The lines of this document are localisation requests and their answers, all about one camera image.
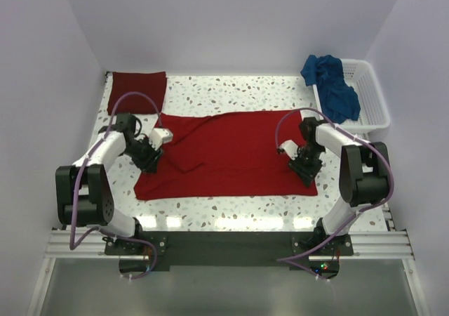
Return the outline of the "red t shirt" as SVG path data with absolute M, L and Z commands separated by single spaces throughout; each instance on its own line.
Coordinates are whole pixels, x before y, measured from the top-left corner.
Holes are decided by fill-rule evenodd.
M 137 199 L 237 196 L 316 196 L 288 167 L 276 144 L 304 145 L 299 112 L 230 112 L 207 117 L 163 114 L 173 140 L 163 146 L 156 173 L 141 173 Z

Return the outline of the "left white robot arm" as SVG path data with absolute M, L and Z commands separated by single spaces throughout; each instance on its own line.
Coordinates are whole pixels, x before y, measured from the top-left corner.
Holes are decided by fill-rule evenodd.
M 140 138 L 141 129 L 134 114 L 118 114 L 111 125 L 99 130 L 84 156 L 55 172 L 59 221 L 70 226 L 71 233 L 87 227 L 121 237 L 120 245 L 129 254 L 144 249 L 145 237 L 139 233 L 138 220 L 115 207 L 107 172 L 118 157 L 126 155 L 141 172 L 156 173 L 162 146 L 173 139 L 173 133 L 161 127 Z

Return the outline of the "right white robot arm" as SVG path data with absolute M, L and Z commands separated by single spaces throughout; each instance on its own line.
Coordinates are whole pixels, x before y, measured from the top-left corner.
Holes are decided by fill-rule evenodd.
M 300 133 L 304 145 L 283 142 L 278 151 L 285 153 L 288 166 L 305 186 L 310 186 L 323 167 L 321 155 L 332 152 L 340 158 L 338 186 L 340 196 L 332 209 L 316 223 L 304 245 L 322 255 L 337 247 L 337 238 L 369 207 L 380 204 L 391 194 L 391 169 L 387 146 L 357 138 L 335 124 L 314 117 L 303 119 Z

